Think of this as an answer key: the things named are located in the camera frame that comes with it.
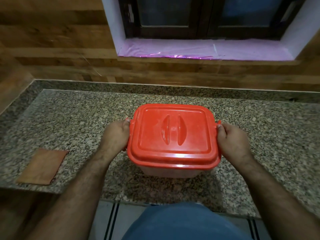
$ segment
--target brown square cloth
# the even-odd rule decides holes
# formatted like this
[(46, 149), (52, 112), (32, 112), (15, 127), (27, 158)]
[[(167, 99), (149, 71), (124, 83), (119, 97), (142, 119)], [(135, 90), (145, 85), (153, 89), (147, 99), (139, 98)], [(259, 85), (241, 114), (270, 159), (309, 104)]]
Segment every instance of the brown square cloth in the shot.
[(49, 185), (68, 152), (39, 148), (16, 183)]

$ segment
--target granite countertop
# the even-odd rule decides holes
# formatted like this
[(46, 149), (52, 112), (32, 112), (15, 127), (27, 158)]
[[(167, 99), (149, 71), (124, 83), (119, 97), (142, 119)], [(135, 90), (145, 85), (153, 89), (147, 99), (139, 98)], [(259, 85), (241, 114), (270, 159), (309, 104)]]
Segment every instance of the granite countertop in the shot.
[[(61, 193), (98, 147), (105, 126), (132, 117), (145, 103), (202, 105), (217, 120), (240, 126), (256, 159), (320, 216), (320, 104), (310, 103), (45, 89), (1, 141), (0, 187)], [(38, 148), (70, 152), (50, 185), (16, 184)], [(224, 158), (195, 178), (171, 179), (144, 175), (122, 152), (110, 165), (101, 197), (155, 204), (194, 201), (217, 212), (259, 216), (244, 180)]]

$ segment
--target dark wooden window frame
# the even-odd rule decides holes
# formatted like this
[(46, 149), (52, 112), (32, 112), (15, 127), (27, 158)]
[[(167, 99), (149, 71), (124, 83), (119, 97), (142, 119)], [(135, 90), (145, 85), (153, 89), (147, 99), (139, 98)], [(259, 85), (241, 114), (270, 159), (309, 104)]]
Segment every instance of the dark wooden window frame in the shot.
[[(292, 2), (296, 3), (290, 16), (281, 22)], [(188, 27), (142, 27), (137, 0), (119, 0), (119, 5), (127, 38), (280, 40), (304, 2), (283, 0), (269, 27), (219, 26), (225, 0), (192, 0)]]

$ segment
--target plastic container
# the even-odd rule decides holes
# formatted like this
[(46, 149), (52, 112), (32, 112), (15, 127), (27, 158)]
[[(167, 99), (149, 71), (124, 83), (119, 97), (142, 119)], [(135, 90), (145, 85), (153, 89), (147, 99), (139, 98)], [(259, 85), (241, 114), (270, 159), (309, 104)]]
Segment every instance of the plastic container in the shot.
[(221, 160), (216, 126), (202, 106), (145, 104), (130, 122), (127, 153), (146, 175), (192, 178)]

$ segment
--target black floor stripe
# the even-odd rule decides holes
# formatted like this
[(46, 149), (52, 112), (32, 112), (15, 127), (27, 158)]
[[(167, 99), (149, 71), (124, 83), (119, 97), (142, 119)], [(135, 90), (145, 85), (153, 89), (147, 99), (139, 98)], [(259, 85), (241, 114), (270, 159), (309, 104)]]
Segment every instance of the black floor stripe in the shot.
[(110, 230), (109, 240), (111, 240), (111, 238), (112, 238), (112, 233), (113, 233), (113, 229), (114, 229), (115, 224), (116, 224), (116, 218), (117, 218), (117, 214), (118, 214), (119, 205), (120, 205), (120, 204), (117, 203), (117, 208), (115, 209), (115, 214), (114, 214), (114, 218), (113, 218), (113, 223), (112, 223), (111, 230)]
[(110, 227), (110, 224), (111, 224), (111, 219), (112, 219), (112, 214), (113, 214), (113, 210), (114, 209), (115, 209), (115, 204), (113, 203), (112, 210), (111, 210), (110, 217), (109, 217), (109, 221), (108, 221), (108, 226), (106, 227), (106, 233), (104, 234), (103, 240), (107, 240), (107, 235), (108, 235), (108, 232), (109, 232), (109, 227)]
[(250, 219), (247, 219), (247, 221), (248, 221), (249, 228), (250, 228), (251, 238), (254, 239), (254, 230), (252, 229)]
[(253, 222), (253, 226), (254, 226), (254, 231), (256, 232), (257, 240), (260, 240), (256, 221), (252, 220), (252, 222)]

